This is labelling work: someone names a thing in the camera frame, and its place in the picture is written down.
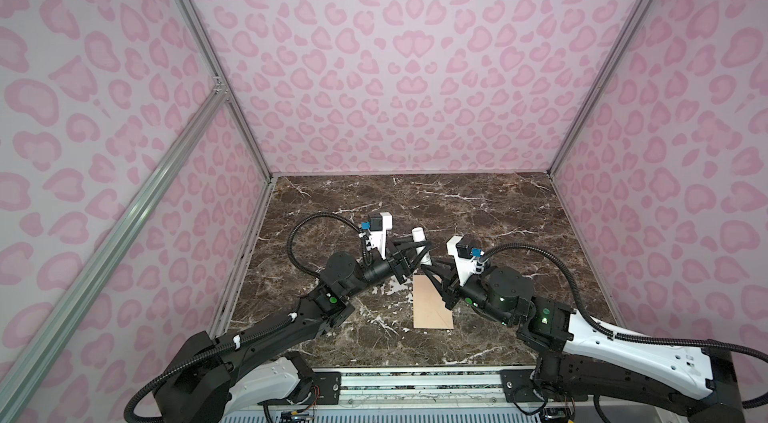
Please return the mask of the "peach paper envelope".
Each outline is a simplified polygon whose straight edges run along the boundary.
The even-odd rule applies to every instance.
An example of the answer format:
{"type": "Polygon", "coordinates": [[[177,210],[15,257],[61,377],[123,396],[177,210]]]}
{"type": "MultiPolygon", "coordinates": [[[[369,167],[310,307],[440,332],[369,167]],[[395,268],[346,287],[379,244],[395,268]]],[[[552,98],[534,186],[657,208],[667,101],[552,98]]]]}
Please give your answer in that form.
{"type": "Polygon", "coordinates": [[[421,274],[413,277],[413,326],[416,329],[454,328],[452,311],[445,307],[429,278],[421,274]]]}

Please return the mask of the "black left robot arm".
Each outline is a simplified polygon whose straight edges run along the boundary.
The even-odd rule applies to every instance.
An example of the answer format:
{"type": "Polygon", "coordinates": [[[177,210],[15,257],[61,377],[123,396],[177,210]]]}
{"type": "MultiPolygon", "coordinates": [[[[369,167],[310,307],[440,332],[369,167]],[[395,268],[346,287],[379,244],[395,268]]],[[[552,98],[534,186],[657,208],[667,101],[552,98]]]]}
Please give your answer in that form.
{"type": "Polygon", "coordinates": [[[250,328],[212,337],[189,337],[161,375],[150,381],[160,415],[149,422],[217,422],[234,400],[232,388],[249,373],[291,347],[338,327],[354,311],[357,294],[392,277],[403,282],[428,255],[428,241],[392,243],[391,254],[369,265],[339,251],[319,271],[318,284],[288,309],[250,328]]]}

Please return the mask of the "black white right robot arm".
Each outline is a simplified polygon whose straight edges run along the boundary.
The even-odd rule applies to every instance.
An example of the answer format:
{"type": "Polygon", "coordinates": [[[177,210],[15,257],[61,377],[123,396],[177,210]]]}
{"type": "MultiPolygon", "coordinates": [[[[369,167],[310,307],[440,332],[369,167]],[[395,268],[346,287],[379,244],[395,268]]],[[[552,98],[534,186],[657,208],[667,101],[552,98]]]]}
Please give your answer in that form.
{"type": "Polygon", "coordinates": [[[463,302],[514,329],[538,354],[530,380],[544,398],[609,397],[642,403],[691,422],[742,422],[744,408],[731,353],[711,342],[650,344],[577,309],[538,296],[518,271],[436,261],[423,267],[445,306],[463,302]]]}

